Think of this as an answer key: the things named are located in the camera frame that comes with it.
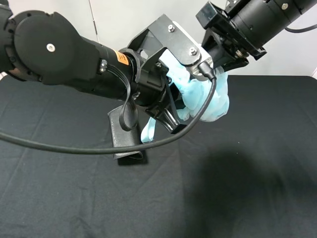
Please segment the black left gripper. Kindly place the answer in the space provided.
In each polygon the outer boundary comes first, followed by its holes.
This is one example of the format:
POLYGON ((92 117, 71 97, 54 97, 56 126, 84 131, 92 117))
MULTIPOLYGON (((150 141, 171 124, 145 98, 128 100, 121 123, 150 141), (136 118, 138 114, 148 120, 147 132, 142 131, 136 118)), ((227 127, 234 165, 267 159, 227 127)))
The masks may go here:
POLYGON ((126 49, 126 55, 133 63, 131 96, 127 108, 134 112, 138 106, 141 107, 171 134, 177 134, 188 124, 177 113, 185 105, 180 91, 167 76, 168 67, 159 60, 163 52, 164 49, 160 49, 152 56, 144 58, 140 52, 126 49))

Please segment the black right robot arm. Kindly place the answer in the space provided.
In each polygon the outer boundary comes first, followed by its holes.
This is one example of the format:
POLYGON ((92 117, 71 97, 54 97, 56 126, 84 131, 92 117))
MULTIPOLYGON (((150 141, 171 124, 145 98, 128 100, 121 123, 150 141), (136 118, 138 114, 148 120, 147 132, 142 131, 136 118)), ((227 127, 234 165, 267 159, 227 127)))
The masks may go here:
POLYGON ((259 60, 264 45, 316 5, 315 0, 231 0, 225 9, 208 1, 196 18, 205 29, 202 47, 224 71, 259 60))

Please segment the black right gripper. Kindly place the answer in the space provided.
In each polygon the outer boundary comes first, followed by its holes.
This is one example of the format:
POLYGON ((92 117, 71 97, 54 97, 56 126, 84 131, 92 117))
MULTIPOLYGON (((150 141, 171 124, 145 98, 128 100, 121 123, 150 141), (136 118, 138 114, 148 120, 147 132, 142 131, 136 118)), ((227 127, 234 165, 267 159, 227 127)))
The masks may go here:
POLYGON ((215 67, 224 72, 245 67, 247 57, 259 60, 266 54, 263 47, 256 47, 226 17, 205 32, 202 47, 211 55, 215 67))

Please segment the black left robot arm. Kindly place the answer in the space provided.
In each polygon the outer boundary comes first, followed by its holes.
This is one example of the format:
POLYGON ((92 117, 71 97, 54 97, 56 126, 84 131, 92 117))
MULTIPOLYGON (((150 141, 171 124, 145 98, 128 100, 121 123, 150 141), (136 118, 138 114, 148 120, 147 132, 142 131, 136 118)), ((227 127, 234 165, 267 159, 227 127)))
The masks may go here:
POLYGON ((19 81, 63 85, 120 100, 114 121, 124 131, 138 125, 143 110, 176 134, 186 126, 177 114, 176 87, 169 86, 162 51, 144 58, 140 50, 115 51, 82 37, 61 14, 29 10, 14 15, 0 3, 0 69, 19 81))

